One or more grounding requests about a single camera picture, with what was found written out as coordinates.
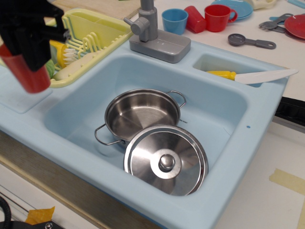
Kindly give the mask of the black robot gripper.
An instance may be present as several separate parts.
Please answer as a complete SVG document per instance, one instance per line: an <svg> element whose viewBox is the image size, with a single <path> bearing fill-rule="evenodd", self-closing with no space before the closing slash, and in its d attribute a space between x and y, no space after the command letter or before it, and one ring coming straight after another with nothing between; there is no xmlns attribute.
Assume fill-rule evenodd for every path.
<svg viewBox="0 0 305 229"><path fill-rule="evenodd" d="M47 0L2 0L0 37L13 56L22 53L36 72L51 59L49 40L66 42L70 38L63 16L63 10Z"/></svg>

